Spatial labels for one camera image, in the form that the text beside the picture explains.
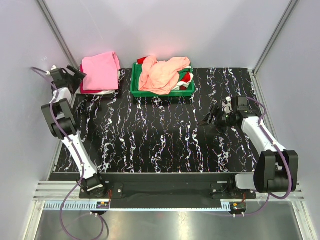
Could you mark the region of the pink t shirt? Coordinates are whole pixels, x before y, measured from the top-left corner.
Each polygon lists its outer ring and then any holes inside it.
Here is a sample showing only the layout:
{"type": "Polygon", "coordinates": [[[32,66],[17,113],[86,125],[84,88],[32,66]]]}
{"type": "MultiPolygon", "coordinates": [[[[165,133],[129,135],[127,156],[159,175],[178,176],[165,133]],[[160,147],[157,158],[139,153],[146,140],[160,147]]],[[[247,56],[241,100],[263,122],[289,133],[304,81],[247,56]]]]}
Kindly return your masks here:
{"type": "Polygon", "coordinates": [[[82,70],[87,76],[82,81],[84,91],[115,91],[119,89],[120,61],[114,51],[83,58],[82,70]]]}

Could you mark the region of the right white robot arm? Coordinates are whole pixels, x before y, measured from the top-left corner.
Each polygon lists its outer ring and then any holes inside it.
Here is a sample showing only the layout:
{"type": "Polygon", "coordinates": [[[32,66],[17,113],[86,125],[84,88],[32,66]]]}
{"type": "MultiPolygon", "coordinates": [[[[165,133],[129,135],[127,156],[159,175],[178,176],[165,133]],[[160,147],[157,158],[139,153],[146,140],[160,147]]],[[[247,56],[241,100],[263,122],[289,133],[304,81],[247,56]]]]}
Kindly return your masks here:
{"type": "Polygon", "coordinates": [[[299,156],[281,145],[266,128],[263,118],[251,109],[247,96],[227,97],[222,106],[213,105],[199,126],[212,126],[211,133],[222,136],[228,128],[238,127],[259,154],[253,173],[239,173],[227,185],[228,195],[239,198],[245,190],[269,194],[283,200],[297,187],[299,156]]]}

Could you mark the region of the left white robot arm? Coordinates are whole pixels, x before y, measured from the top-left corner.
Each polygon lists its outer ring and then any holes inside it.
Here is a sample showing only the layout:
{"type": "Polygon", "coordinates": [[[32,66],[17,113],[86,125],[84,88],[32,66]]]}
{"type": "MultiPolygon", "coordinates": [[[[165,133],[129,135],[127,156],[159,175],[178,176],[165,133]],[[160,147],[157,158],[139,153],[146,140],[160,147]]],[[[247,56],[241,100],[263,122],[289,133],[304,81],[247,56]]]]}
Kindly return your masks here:
{"type": "Polygon", "coordinates": [[[86,74],[71,65],[66,68],[54,65],[45,74],[52,78],[52,99],[41,107],[48,128],[55,138],[61,140],[72,156],[79,170],[81,191],[89,196],[103,198],[108,193],[108,186],[85,149],[80,127],[71,107],[76,92],[75,84],[83,80],[86,74]]]}

